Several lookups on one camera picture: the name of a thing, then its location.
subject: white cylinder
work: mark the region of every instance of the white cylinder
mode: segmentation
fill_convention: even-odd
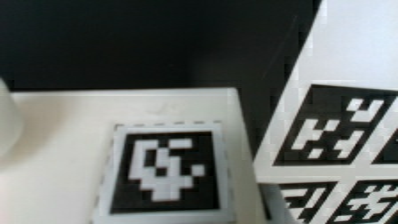
[[[23,130],[23,119],[9,89],[0,79],[0,156],[11,150]]]

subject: black wall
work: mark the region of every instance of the black wall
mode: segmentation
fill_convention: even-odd
[[[14,91],[237,87],[256,149],[320,0],[2,0]]]

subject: white object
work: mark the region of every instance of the white object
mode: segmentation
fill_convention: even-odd
[[[391,209],[379,214],[380,205],[373,199],[380,197],[380,192],[375,192],[375,196],[372,195],[370,199],[363,201],[356,198],[354,192],[357,184],[366,185],[366,181],[375,180],[380,184],[389,184],[389,181],[398,179],[398,164],[373,164],[384,145],[398,129],[396,13],[398,2],[395,0],[382,2],[375,0],[322,1],[309,38],[260,146],[254,169],[256,178],[261,183],[297,185],[313,183],[313,189],[320,182],[336,183],[331,194],[316,205],[318,211],[309,219],[311,221],[306,221],[309,224],[332,223],[334,221],[347,221],[347,223],[388,223],[398,211],[398,203],[395,202]],[[325,111],[320,109],[320,113],[311,110],[311,117],[302,108],[315,108],[311,106],[320,105],[316,103],[324,97],[322,94],[309,94],[315,93],[313,90],[316,88],[320,90],[329,87],[334,90],[329,92],[320,91],[318,93],[324,95],[336,96],[341,92],[348,92],[347,89],[357,91],[359,95],[338,95],[341,99],[345,98],[345,104],[348,105],[341,106],[341,104],[338,107],[327,108],[334,104],[324,102],[324,108],[327,109]],[[364,91],[373,91],[373,93],[379,91],[382,94],[377,95],[375,99],[370,98],[372,100],[364,100]],[[308,131],[301,134],[301,138],[292,134],[295,133],[292,130],[299,126],[295,126],[299,120],[306,124],[306,120],[318,121],[318,117],[322,117],[322,121],[325,122],[340,113],[345,115],[340,118],[350,117],[350,119],[341,120],[336,132],[327,131],[322,126],[313,130],[311,123],[308,123],[308,129],[304,129]],[[327,149],[324,147],[327,146],[324,144],[324,136],[329,134],[329,141],[332,135],[341,136],[343,131],[340,127],[348,123],[354,131],[347,133],[348,137],[341,138],[338,144],[329,145],[334,148]],[[361,130],[356,130],[356,124],[366,127],[370,123],[375,123],[375,126],[364,128],[363,133]],[[301,141],[297,141],[299,144],[293,151],[288,144],[290,139],[295,137]],[[308,150],[308,157],[301,154],[304,150]],[[334,159],[331,151],[338,155],[338,159],[348,161],[347,163],[329,163]],[[345,206],[345,201],[348,203],[366,202],[375,212],[363,217],[336,215]],[[302,218],[308,216],[306,214],[309,213],[302,212],[297,215]]]
[[[237,224],[267,223],[235,89],[36,92],[13,97],[27,128],[0,163],[0,223],[87,224],[116,124],[183,121],[222,122]]]
[[[9,89],[0,79],[0,156],[14,146],[23,130],[23,119]]]
[[[162,211],[158,208],[157,212],[144,213],[125,213],[125,214],[110,214],[110,206],[112,206],[112,198],[116,192],[116,180],[117,173],[123,160],[123,150],[125,150],[125,141],[126,136],[130,134],[157,134],[157,133],[196,133],[196,132],[210,132],[212,140],[213,140],[213,156],[215,156],[215,176],[217,176],[217,195],[219,195],[219,209],[192,209],[192,210],[174,210]],[[192,146],[190,141],[178,140],[181,145]],[[167,175],[158,177],[155,175],[155,167],[144,166],[144,156],[146,151],[151,149],[167,150],[169,148],[158,148],[157,140],[137,140],[135,142],[135,150],[132,153],[132,164],[130,164],[130,180],[141,180],[141,190],[149,190],[151,201],[157,202],[173,202],[185,200],[181,198],[181,189],[194,188],[194,176],[181,175],[181,157],[169,156],[167,152]],[[231,176],[228,164],[231,162],[226,158],[226,144],[222,142],[222,129],[221,124],[213,122],[205,122],[203,124],[165,124],[162,126],[146,125],[144,127],[133,126],[119,126],[116,130],[116,138],[114,138],[114,150],[112,150],[112,162],[107,166],[105,170],[105,178],[103,178],[103,186],[100,192],[100,200],[98,207],[93,215],[93,224],[125,224],[125,223],[142,223],[142,224],[229,224],[235,222],[235,203],[238,201],[231,200],[231,192],[235,191],[231,186]],[[201,170],[205,170],[205,165],[196,165],[197,174],[201,174]]]

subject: printed marker card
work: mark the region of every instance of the printed marker card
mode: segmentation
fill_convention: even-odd
[[[322,2],[254,161],[297,223],[398,222],[396,13]]]

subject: black square pattern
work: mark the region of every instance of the black square pattern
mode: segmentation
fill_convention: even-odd
[[[212,132],[128,134],[110,213],[221,209]]]

